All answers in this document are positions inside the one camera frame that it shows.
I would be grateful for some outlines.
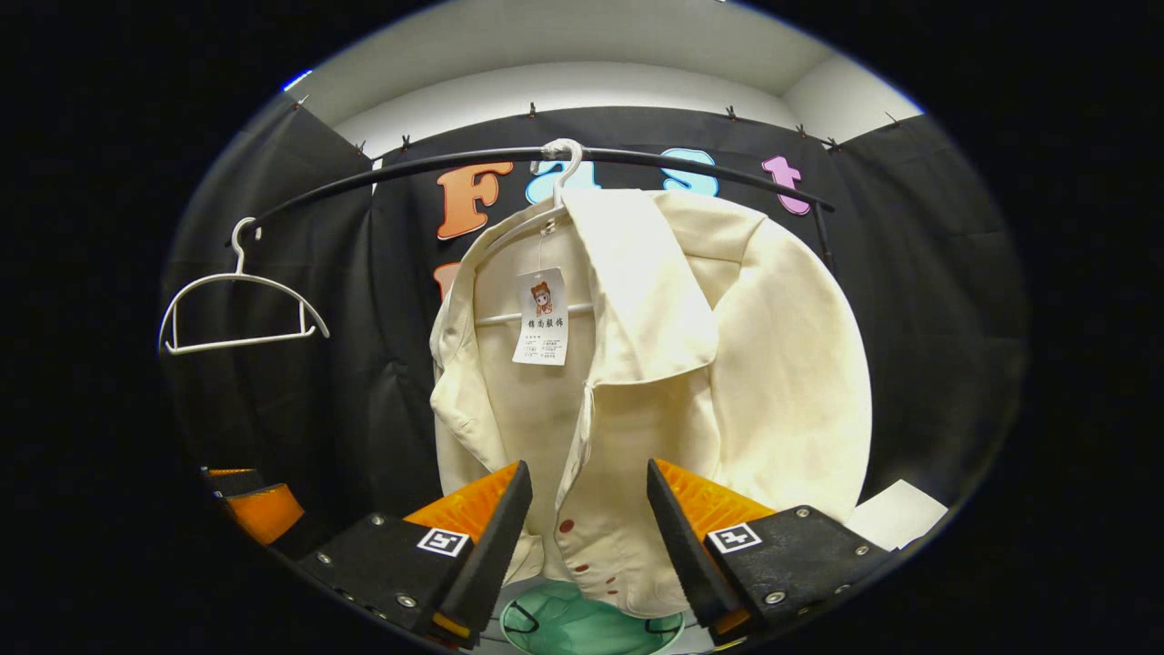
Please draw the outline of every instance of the jacket sleeve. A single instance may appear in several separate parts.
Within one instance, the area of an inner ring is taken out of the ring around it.
[[[441,369],[433,363],[433,382],[439,382]],[[468,449],[461,446],[440,418],[435,419],[436,465],[440,469],[441,492],[448,496],[456,490],[488,476],[489,471]],[[513,548],[513,557],[505,571],[503,585],[524,581],[541,571],[544,560],[541,537],[530,533],[525,525]]]
[[[872,396],[840,286],[804,242],[765,219],[716,314],[716,482],[778,512],[803,504],[846,521],[865,482]]]

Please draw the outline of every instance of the white hanger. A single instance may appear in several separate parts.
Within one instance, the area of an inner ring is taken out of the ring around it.
[[[288,286],[285,286],[283,284],[279,284],[278,282],[276,282],[274,279],[268,279],[265,277],[258,277],[257,275],[247,275],[246,272],[242,271],[242,261],[246,257],[246,255],[242,251],[242,247],[239,245],[239,230],[242,229],[243,225],[247,225],[248,222],[251,222],[254,220],[255,219],[250,218],[250,216],[240,220],[239,223],[234,226],[234,232],[230,234],[230,247],[234,248],[234,251],[237,252],[237,255],[239,255],[239,264],[235,266],[234,272],[220,272],[220,273],[217,273],[217,275],[207,275],[206,277],[199,277],[198,279],[194,279],[190,284],[186,284],[185,286],[183,286],[182,290],[178,291],[178,294],[173,296],[173,299],[170,300],[170,306],[166,307],[165,315],[162,316],[162,327],[161,327],[161,330],[158,330],[158,334],[157,334],[157,350],[158,350],[158,353],[162,353],[162,335],[165,334],[165,322],[166,322],[166,320],[170,319],[171,314],[173,316],[173,320],[171,321],[171,326],[172,326],[172,329],[173,329],[173,334],[172,334],[173,343],[172,344],[170,344],[170,343],[165,344],[165,348],[166,348],[166,350],[170,351],[170,355],[186,355],[186,354],[191,354],[191,353],[200,353],[200,351],[208,351],[208,350],[215,350],[215,349],[228,349],[228,348],[233,348],[233,347],[244,347],[244,346],[250,346],[250,344],[268,344],[268,343],[271,343],[271,342],[285,342],[285,341],[289,341],[289,340],[303,340],[305,337],[310,337],[310,336],[312,336],[312,335],[315,334],[315,326],[312,325],[310,330],[306,329],[306,325],[305,325],[305,321],[304,321],[304,313],[303,313],[304,307],[306,307],[307,311],[311,312],[312,318],[315,319],[315,322],[319,325],[319,332],[324,335],[324,339],[331,337],[331,333],[327,332],[327,325],[324,322],[322,316],[319,315],[319,312],[315,311],[315,307],[311,306],[311,302],[308,302],[303,296],[300,296],[299,293],[297,293],[294,290],[292,290],[292,289],[290,289],[290,287],[288,287]],[[275,335],[272,337],[255,337],[255,339],[251,339],[251,340],[234,340],[234,341],[229,341],[229,342],[214,342],[214,343],[211,343],[211,344],[199,344],[199,346],[194,346],[194,347],[178,347],[178,300],[182,299],[182,296],[185,296],[186,293],[189,293],[190,290],[193,289],[194,286],[201,286],[203,284],[206,284],[206,283],[210,283],[210,282],[218,282],[218,280],[225,280],[225,279],[239,279],[239,280],[243,280],[243,282],[258,282],[260,284],[265,284],[268,286],[274,286],[274,287],[283,291],[284,293],[288,293],[288,294],[292,296],[294,299],[299,300],[299,332],[298,333],[291,333],[291,334],[288,334],[288,335]]]
[[[574,175],[574,171],[576,171],[579,166],[582,165],[582,144],[573,138],[555,138],[541,147],[541,151],[545,152],[547,158],[553,156],[554,152],[567,149],[570,152],[570,163],[566,166],[566,170],[563,170],[562,173],[558,176],[558,179],[554,180],[554,206],[548,211],[545,211],[542,213],[539,213],[538,215],[523,220],[512,229],[510,229],[505,234],[502,234],[496,241],[489,243],[489,245],[485,248],[484,255],[482,256],[482,261],[484,258],[488,258],[489,255],[499,250],[502,247],[505,245],[505,243],[509,243],[510,241],[516,238],[518,235],[520,235],[523,232],[525,232],[532,226],[535,225],[540,226],[541,229],[544,230],[544,234],[548,234],[554,229],[560,219],[569,218],[569,212],[566,209],[566,205],[562,202],[562,187],[566,186],[566,180],[569,179],[572,175]],[[530,162],[530,172],[537,173],[538,164],[540,163],[541,162]],[[594,312],[594,304],[592,302],[572,304],[567,307],[567,312],[569,313],[569,315],[591,313]],[[509,322],[511,320],[520,320],[520,318],[521,318],[520,312],[503,313],[501,315],[490,315],[488,318],[481,318],[478,320],[475,320],[474,325],[499,325],[503,322]]]

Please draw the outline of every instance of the orange letter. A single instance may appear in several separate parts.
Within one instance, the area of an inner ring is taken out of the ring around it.
[[[461,262],[454,261],[453,263],[446,263],[445,265],[438,265],[436,270],[433,270],[433,279],[440,284],[440,299],[445,301],[445,293],[448,292],[448,287],[453,285],[453,279],[456,277],[456,269],[461,268]]]
[[[501,187],[497,176],[513,170],[513,162],[476,164],[450,170],[436,178],[445,187],[445,222],[436,228],[436,237],[445,240],[480,229],[489,216],[477,211],[477,198],[487,207],[497,201]],[[476,184],[473,178],[481,176]]]

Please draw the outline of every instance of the cartoon girl logo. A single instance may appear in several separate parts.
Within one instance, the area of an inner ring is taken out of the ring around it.
[[[547,282],[531,287],[530,292],[533,293],[533,301],[538,305],[538,313],[535,315],[553,313],[554,305],[549,301],[549,284]]]

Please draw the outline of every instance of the white ceiling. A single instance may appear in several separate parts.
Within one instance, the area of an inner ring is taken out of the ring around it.
[[[314,67],[331,126],[459,77],[548,62],[668,66],[782,95],[833,50],[754,9],[718,0],[452,0],[393,23]]]

